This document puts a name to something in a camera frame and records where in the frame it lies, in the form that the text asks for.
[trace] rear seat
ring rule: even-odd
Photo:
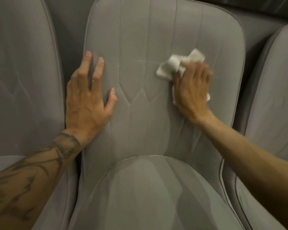
[[[259,58],[237,108],[234,128],[288,161],[288,26],[274,34]],[[246,229],[285,229],[224,165],[226,190]]]
[[[0,0],[0,171],[64,129],[64,87],[43,0]],[[73,164],[33,229],[67,229],[77,188]]]
[[[191,0],[96,0],[84,49],[92,69],[104,57],[104,101],[115,87],[119,102],[82,155],[69,229],[242,229],[225,202],[220,154],[155,75],[171,54],[193,48],[215,72],[209,107],[230,126],[245,56],[232,15]]]

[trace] hand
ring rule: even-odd
[[[180,112],[199,125],[211,112],[206,109],[207,94],[212,73],[203,62],[182,62],[184,75],[174,75],[175,101]]]
[[[91,90],[88,86],[88,73],[92,54],[87,51],[80,67],[73,73],[67,83],[66,95],[66,130],[64,133],[75,136],[82,148],[87,146],[97,132],[103,129],[114,111],[117,97],[112,88],[108,103],[104,106],[101,93],[101,78],[104,60],[99,58],[92,77]]]

